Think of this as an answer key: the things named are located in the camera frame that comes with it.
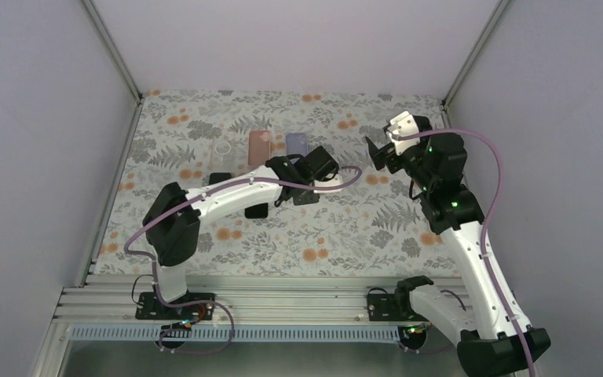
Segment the black phone from pink case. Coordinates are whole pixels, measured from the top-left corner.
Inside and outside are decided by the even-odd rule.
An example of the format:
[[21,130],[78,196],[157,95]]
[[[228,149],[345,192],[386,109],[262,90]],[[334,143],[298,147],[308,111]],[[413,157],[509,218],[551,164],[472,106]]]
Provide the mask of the black phone from pink case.
[[247,219],[264,219],[269,215],[269,205],[267,203],[262,203],[258,205],[254,205],[251,207],[247,207],[244,210],[244,216]]

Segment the lilac phone case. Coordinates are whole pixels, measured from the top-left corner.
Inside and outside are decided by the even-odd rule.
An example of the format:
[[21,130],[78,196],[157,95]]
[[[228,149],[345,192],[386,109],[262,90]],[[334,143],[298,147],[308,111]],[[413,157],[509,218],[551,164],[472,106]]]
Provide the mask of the lilac phone case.
[[306,133],[289,133],[285,137],[286,154],[305,156],[309,152]]

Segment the clear phone case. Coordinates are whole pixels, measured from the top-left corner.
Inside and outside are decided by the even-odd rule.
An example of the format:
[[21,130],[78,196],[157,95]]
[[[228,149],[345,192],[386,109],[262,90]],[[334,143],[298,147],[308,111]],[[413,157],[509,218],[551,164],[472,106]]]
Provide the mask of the clear phone case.
[[210,147],[209,172],[231,173],[237,170],[240,151],[233,141],[215,138]]

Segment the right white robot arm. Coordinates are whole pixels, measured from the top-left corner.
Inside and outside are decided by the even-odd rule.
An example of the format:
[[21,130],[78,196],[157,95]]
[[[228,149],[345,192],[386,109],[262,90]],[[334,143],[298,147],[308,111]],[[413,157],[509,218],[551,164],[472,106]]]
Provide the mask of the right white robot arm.
[[463,181],[464,132],[435,130],[423,116],[402,112],[384,128],[388,143],[369,144],[377,170],[403,171],[418,186],[417,200],[432,233],[446,239],[472,302],[466,312],[427,276],[401,280],[393,307],[405,320],[424,317],[455,347],[468,376],[535,375],[550,337],[518,305],[488,236],[491,212],[482,210]]

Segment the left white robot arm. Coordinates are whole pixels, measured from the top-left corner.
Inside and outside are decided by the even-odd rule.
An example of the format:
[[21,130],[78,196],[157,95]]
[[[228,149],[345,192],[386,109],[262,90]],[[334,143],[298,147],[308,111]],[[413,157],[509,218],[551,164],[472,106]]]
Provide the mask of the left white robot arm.
[[165,185],[142,221],[145,238],[155,251],[156,308],[169,318],[186,310],[185,264],[196,252],[204,222],[248,207],[301,199],[338,170],[338,163],[320,146],[305,156],[272,157],[247,174],[202,188]]

